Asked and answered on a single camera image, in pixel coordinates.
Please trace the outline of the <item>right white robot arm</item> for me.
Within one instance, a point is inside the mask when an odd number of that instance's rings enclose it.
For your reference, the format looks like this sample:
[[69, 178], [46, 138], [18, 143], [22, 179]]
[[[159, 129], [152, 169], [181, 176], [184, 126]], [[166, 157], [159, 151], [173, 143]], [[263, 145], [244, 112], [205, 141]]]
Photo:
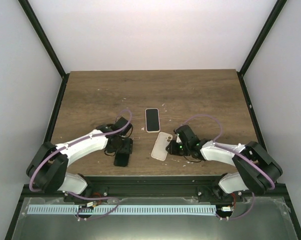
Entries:
[[212, 189], [213, 197], [225, 201], [232, 193], [251, 191], [263, 195], [275, 188], [283, 169], [258, 143], [225, 144], [215, 139], [199, 139], [190, 126], [182, 125], [174, 130], [176, 136], [165, 150], [170, 155], [192, 157], [199, 161], [215, 161], [236, 168], [235, 173], [223, 174]]

